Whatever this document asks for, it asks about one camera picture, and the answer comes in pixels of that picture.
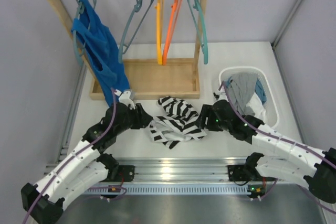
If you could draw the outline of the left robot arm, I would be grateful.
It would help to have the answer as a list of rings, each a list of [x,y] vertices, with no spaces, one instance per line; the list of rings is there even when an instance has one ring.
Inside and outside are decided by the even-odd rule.
[[[86,190],[101,181],[116,179],[119,163],[105,151],[121,133],[144,129],[152,120],[139,103],[114,103],[62,162],[36,183],[23,186],[21,197],[26,216],[37,223],[56,223]]]

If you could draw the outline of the black white striped tank top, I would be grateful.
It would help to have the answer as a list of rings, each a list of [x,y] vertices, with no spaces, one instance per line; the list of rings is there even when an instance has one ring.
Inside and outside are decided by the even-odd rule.
[[[149,124],[154,143],[161,143],[171,150],[180,142],[200,141],[207,135],[195,124],[199,113],[184,99],[166,96],[159,98],[157,103],[166,115],[155,116]]]

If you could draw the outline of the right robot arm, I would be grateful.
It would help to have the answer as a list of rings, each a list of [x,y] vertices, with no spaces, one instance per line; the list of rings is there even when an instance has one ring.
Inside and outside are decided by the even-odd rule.
[[[252,115],[239,115],[226,100],[203,105],[196,125],[209,131],[227,131],[258,150],[245,161],[249,179],[284,180],[324,202],[335,203],[335,148],[326,151],[289,139]]]

